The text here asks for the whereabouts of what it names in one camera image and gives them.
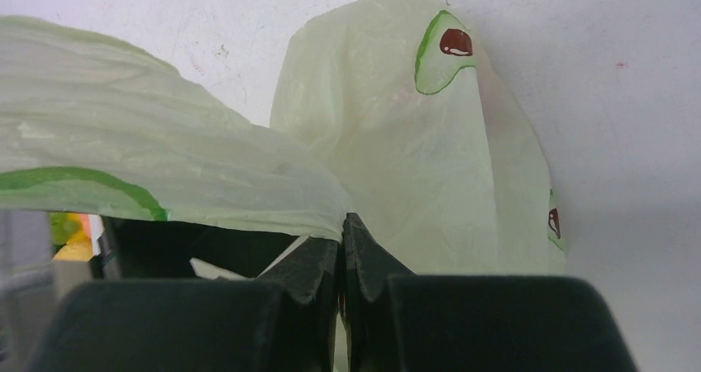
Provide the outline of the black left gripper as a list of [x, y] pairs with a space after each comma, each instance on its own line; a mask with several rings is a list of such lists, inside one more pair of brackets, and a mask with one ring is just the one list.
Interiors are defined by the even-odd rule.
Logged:
[[100, 254], [91, 264], [101, 279], [191, 279], [193, 262], [244, 278], [263, 273], [297, 239], [284, 233], [236, 231], [187, 222], [102, 218]]

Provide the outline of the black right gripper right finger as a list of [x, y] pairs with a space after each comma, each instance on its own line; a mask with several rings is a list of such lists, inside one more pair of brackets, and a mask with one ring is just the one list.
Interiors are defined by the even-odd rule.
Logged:
[[422, 275], [343, 224], [352, 371], [633, 371], [603, 297], [571, 277]]

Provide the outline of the orange fake peach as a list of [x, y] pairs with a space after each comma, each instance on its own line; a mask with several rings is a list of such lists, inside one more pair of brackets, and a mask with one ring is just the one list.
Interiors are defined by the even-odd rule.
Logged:
[[92, 230], [91, 230], [91, 225], [90, 225], [90, 216], [88, 214], [78, 214], [79, 221], [82, 226], [82, 230], [85, 234], [85, 236], [91, 238], [92, 237]]

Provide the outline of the pale green plastic bag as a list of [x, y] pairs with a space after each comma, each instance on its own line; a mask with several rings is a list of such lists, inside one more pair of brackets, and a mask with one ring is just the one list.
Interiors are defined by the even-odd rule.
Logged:
[[360, 0], [289, 42], [268, 126], [145, 50], [1, 20], [1, 205], [340, 240], [424, 274], [561, 274], [546, 159], [474, 29]]

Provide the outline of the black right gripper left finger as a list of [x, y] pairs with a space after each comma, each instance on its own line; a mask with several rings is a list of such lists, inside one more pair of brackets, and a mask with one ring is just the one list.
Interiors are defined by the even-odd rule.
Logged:
[[337, 241], [257, 279], [103, 280], [60, 302], [30, 371], [329, 371]]

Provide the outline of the yellow fake mango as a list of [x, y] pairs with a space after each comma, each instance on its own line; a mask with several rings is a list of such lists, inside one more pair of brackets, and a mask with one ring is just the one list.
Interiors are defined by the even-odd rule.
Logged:
[[55, 247], [54, 260], [90, 261], [94, 257], [92, 239], [83, 229], [61, 237]]

